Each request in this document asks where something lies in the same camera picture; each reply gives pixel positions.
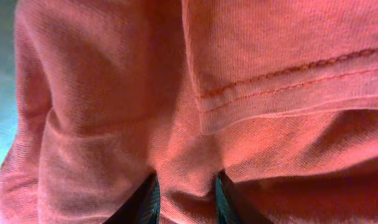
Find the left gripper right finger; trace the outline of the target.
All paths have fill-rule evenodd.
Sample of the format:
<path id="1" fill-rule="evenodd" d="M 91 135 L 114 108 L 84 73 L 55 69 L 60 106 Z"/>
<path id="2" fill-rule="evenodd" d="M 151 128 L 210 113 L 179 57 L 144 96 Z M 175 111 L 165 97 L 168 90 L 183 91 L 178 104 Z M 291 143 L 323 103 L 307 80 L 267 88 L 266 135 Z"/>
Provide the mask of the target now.
<path id="1" fill-rule="evenodd" d="M 273 224 L 239 192 L 224 170 L 215 180 L 215 201 L 218 224 Z"/>

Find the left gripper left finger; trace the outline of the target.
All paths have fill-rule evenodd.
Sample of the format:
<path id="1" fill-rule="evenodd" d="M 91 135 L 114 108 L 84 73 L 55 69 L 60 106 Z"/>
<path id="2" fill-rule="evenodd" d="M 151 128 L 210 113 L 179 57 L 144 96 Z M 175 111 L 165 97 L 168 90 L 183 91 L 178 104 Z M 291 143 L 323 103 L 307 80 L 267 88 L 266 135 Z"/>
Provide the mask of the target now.
<path id="1" fill-rule="evenodd" d="M 103 224 L 158 224 L 160 209 L 161 191 L 157 175 L 153 173 Z"/>

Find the orange printed t-shirt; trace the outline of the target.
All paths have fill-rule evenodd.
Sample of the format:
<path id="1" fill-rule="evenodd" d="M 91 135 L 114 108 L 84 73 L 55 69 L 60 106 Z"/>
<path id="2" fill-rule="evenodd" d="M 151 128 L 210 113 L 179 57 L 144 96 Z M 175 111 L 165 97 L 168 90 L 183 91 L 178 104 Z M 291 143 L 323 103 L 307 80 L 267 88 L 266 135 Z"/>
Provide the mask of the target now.
<path id="1" fill-rule="evenodd" d="M 19 1 L 0 223 L 103 223 L 150 175 L 215 223 L 378 223 L 378 0 Z"/>

